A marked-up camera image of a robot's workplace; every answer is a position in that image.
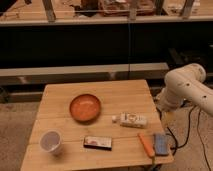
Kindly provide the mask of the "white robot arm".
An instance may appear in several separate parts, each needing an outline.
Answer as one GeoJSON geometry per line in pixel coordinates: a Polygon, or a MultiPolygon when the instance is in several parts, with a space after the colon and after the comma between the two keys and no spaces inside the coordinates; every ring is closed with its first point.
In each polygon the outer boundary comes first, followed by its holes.
{"type": "Polygon", "coordinates": [[[170,70],[164,77],[165,87],[158,94],[158,108],[173,111],[187,99],[213,116],[213,89],[203,84],[205,79],[206,71],[197,63],[170,70]]]}

